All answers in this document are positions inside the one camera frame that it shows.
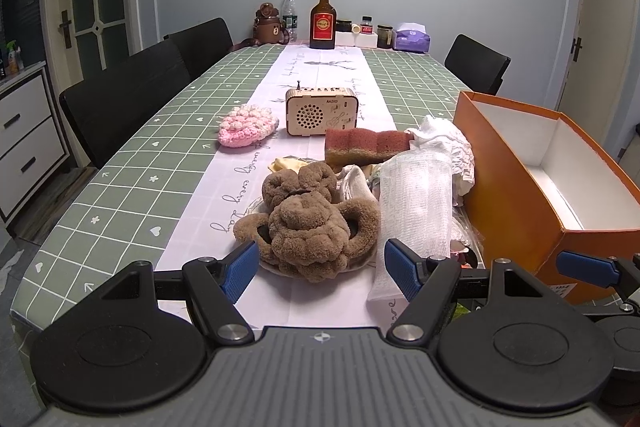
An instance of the green checkered tablecloth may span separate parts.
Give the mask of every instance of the green checkered tablecloth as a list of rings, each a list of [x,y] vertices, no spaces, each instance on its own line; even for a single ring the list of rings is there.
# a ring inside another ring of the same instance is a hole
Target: green checkered tablecloth
[[[21,354],[45,328],[132,261],[156,263],[218,149],[218,124],[246,103],[283,47],[225,57],[158,112],[82,191],[37,253],[12,319]],[[453,118],[465,86],[429,55],[363,50],[398,129]]]

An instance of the black chair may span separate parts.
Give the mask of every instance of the black chair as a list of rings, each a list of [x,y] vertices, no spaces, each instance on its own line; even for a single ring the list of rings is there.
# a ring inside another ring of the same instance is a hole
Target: black chair
[[[233,46],[225,20],[220,17],[164,38],[178,46],[191,80],[225,57]]]
[[[191,82],[173,41],[159,42],[60,93],[60,105],[89,159],[101,168]]]
[[[495,95],[510,62],[509,57],[460,34],[444,60],[444,67],[455,74],[466,87]]]

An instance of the tissue box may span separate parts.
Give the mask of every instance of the tissue box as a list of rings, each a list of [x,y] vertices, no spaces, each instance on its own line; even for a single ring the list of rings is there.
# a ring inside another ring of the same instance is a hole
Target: tissue box
[[[414,30],[396,32],[394,49],[398,52],[428,53],[431,37]]]
[[[610,295],[560,275],[556,256],[631,259],[640,250],[640,190],[620,166],[567,116],[541,107],[463,91],[453,123],[476,160],[465,208],[487,266],[511,259],[573,304]]]

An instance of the metal screw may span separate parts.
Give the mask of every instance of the metal screw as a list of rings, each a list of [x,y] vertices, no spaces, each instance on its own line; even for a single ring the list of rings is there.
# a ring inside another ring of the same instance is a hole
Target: metal screw
[[[218,328],[218,336],[226,341],[241,341],[249,334],[242,324],[225,324]]]
[[[401,324],[394,328],[393,334],[396,339],[413,342],[420,339],[424,335],[424,331],[420,326],[414,324]]]

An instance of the small jar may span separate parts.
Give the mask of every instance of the small jar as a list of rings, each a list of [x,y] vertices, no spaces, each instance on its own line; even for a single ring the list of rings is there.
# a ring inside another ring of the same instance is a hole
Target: small jar
[[[366,35],[371,35],[373,33],[373,24],[371,24],[371,20],[371,17],[368,17],[366,15],[362,17],[361,33],[364,33]]]
[[[381,50],[389,50],[392,46],[394,27],[385,24],[378,25],[378,47]]]
[[[351,21],[348,19],[338,19],[335,22],[335,30],[337,32],[351,33]]]

